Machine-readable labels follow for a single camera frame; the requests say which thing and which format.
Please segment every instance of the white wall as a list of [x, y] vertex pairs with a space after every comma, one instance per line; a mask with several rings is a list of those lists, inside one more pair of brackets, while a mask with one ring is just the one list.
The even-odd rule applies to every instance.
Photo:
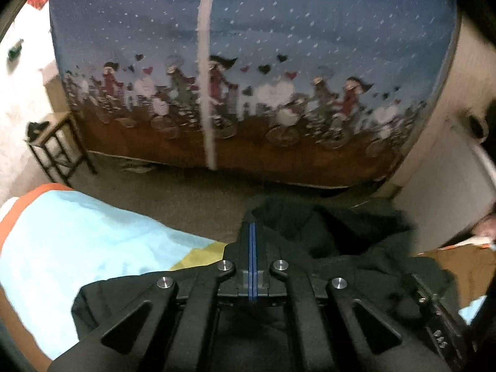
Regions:
[[446, 119], [470, 109], [484, 117], [496, 99], [496, 47], [463, 15], [455, 56], [431, 117], [422, 134], [378, 195], [391, 197], [415, 174], [438, 139]]
[[[22, 53], [9, 74], [7, 52], [20, 38]], [[40, 11], [25, 4], [0, 42], [0, 205], [31, 157], [26, 123], [51, 111], [40, 69], [54, 59], [48, 4]]]
[[417, 225], [412, 249], [419, 253], [472, 227], [495, 201], [494, 164], [456, 120], [448, 120], [394, 204]]

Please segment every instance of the bed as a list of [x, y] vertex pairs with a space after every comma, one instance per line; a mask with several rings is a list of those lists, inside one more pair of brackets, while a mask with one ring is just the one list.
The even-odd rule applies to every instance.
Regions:
[[0, 215], [0, 314], [38, 371], [78, 342], [70, 309], [83, 285], [210, 264], [225, 246], [60, 184], [9, 199]]

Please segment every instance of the black cloth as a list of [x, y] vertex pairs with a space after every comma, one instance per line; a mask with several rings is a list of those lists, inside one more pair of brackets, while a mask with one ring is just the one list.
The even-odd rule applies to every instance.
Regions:
[[[257, 236], [263, 234], [280, 258], [309, 275], [345, 278], [404, 326], [414, 326], [420, 317], [418, 306], [401, 284], [406, 273], [416, 273], [434, 293], [451, 299], [453, 312], [458, 310], [453, 276], [431, 258], [409, 257], [414, 230], [386, 201], [373, 199], [355, 208], [341, 208], [265, 198], [246, 212], [244, 222], [256, 222]], [[82, 287], [72, 309], [79, 338], [160, 276], [160, 272], [148, 273]], [[217, 338], [215, 370], [232, 370], [232, 365], [239, 371], [250, 370], [246, 361], [254, 357], [265, 365], [263, 370], [290, 370], [284, 317], [278, 309], [226, 310], [220, 316]]]
[[30, 121], [26, 126], [26, 136], [29, 142], [36, 140], [49, 125], [49, 121], [42, 121], [41, 123]]

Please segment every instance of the black frame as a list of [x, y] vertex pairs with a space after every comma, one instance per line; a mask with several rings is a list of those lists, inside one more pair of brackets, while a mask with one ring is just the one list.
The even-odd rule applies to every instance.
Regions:
[[[61, 139], [57, 135], [57, 132], [60, 131], [64, 126], [68, 126], [70, 136], [79, 150], [79, 157], [74, 161], [72, 161], [69, 157], [67, 150], [65, 149]], [[55, 142], [58, 146], [55, 153], [50, 152], [50, 150], [48, 149], [48, 144], [52, 138], [55, 139]], [[38, 165], [40, 165], [41, 169], [43, 169], [43, 172], [45, 172], [46, 177], [48, 177], [51, 182], [55, 182], [54, 177], [50, 174], [50, 169], [53, 168], [55, 169], [55, 172], [60, 177], [62, 182], [66, 186], [72, 187], [69, 182], [69, 178], [74, 174], [74, 172], [76, 172], [78, 166], [81, 165], [83, 162], [86, 162], [88, 164], [88, 167], [92, 174], [96, 175], [98, 173], [95, 169], [95, 166], [89, 159], [88, 152], [83, 147], [83, 144], [79, 139], [76, 127], [74, 126], [73, 120], [70, 115], [66, 116], [64, 120], [60, 121], [59, 124], [57, 124], [56, 127], [50, 131], [50, 135], [43, 143], [37, 144], [36, 141], [28, 141], [27, 145], [29, 147], [29, 150], [33, 154], [36, 162], [38, 162]], [[45, 153], [45, 157], [48, 160], [47, 165], [44, 164], [43, 160], [36, 152], [37, 148], [40, 148]]]
[[[49, 372], [206, 372], [211, 370], [219, 313], [225, 307], [254, 306], [284, 308], [294, 372], [468, 372], [481, 360], [474, 348], [484, 345], [483, 326], [496, 320], [494, 281], [475, 321], [480, 328], [469, 329], [450, 312], [446, 298], [431, 292], [418, 276], [404, 275], [403, 287], [421, 315], [412, 330], [351, 284], [309, 275], [295, 263], [281, 261], [279, 250], [263, 234], [255, 234], [256, 224], [245, 222], [242, 228], [252, 233], [241, 233], [227, 245], [224, 260], [152, 273], [150, 286], [54, 360]], [[250, 294], [250, 280], [257, 285], [256, 295]], [[264, 365], [253, 368], [266, 370]]]

